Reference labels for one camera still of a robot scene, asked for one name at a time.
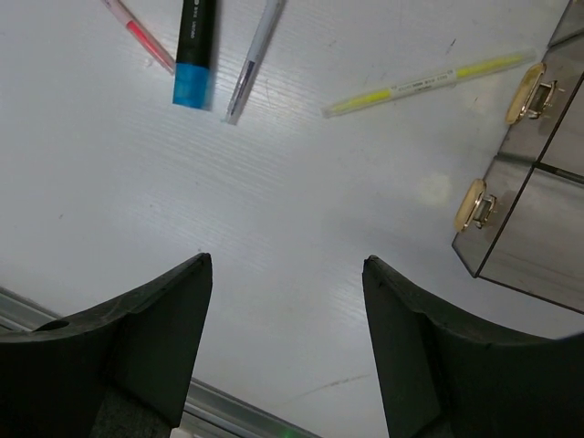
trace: marker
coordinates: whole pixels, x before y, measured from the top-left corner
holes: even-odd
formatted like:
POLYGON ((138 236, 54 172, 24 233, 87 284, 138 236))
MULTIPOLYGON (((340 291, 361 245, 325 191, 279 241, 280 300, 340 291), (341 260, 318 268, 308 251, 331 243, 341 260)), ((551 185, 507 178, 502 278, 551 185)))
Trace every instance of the marker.
POLYGON ((342 116, 343 114, 363 110, 380 103, 406 98, 431 89, 438 89, 464 80, 480 78, 485 75, 508 70, 527 62, 532 62, 535 58, 535 50, 524 50, 522 52, 515 52, 502 57, 493 57, 459 68, 445 68, 444 71, 437 74, 406 81, 403 84, 394 85, 385 89, 377 89, 371 93, 362 94, 354 98, 334 103, 323 108, 322 115, 325 119, 342 116))
POLYGON ((172 103, 204 108, 208 100, 216 0, 183 0, 172 103))
POLYGON ((174 74, 174 59, 150 32, 136 19, 120 0, 101 0, 118 21, 134 35, 142 47, 156 59, 168 72, 174 74))
POLYGON ((234 94, 229 102, 225 121, 231 125, 237 124, 239 116, 244 110, 249 93, 254 86, 256 74, 259 70, 262 58, 267 50, 270 37, 276 28, 277 19, 282 13, 286 0, 267 0, 266 9, 255 32, 252 45, 247 52, 244 67, 241 70, 234 94))

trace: white table surface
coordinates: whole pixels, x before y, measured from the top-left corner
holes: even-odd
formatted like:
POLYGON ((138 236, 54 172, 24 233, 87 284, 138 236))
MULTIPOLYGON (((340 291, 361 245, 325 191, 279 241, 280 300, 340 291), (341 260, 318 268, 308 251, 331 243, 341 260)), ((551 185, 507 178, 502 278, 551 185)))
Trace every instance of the white table surface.
MULTIPOLYGON (((172 78, 99 0, 4 1, 0 285, 68 314, 210 252, 194 375, 325 437, 387 436, 368 255, 515 329, 558 337, 584 318, 472 280, 450 247, 527 67, 318 109, 457 59, 541 54, 566 3, 289 0, 234 128, 221 118, 264 0, 223 1, 213 112, 173 106, 172 78)), ((175 53, 181 0, 128 6, 175 53)))

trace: metal box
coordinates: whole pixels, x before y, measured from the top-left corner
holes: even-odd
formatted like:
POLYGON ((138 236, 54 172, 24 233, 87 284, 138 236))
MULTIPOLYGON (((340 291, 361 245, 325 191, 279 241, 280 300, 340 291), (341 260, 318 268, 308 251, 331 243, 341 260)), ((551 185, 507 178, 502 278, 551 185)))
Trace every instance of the metal box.
POLYGON ((473 276, 580 313, 583 10, 582 2, 570 6, 543 62, 526 73, 506 115, 512 126, 486 176, 466 195, 453 243, 473 276))

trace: red pen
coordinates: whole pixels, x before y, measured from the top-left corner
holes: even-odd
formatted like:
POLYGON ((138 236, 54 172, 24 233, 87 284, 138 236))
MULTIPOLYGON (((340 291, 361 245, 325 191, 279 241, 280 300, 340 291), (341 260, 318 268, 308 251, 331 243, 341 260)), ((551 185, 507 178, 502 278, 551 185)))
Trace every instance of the red pen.
POLYGON ((174 75, 175 62, 171 55, 162 47, 154 36, 140 24, 136 17, 120 0, 101 0, 110 12, 118 18, 118 21, 134 35, 140 44, 156 59, 161 66, 174 75))

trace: metal clasp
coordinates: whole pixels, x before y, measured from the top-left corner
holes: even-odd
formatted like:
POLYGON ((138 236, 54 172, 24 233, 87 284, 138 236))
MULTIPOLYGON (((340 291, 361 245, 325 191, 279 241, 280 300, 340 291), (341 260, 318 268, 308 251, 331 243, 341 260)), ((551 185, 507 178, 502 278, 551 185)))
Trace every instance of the metal clasp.
POLYGON ((471 223, 474 223, 478 229, 482 229, 495 210, 495 206, 496 197, 486 194, 486 182, 474 180, 454 219, 456 231, 463 233, 471 223))
POLYGON ((507 111, 505 122, 508 125, 515 125, 525 116, 539 119, 551 106, 551 100, 559 88, 556 80, 542 83, 546 69, 546 64, 540 62, 527 71, 507 111))

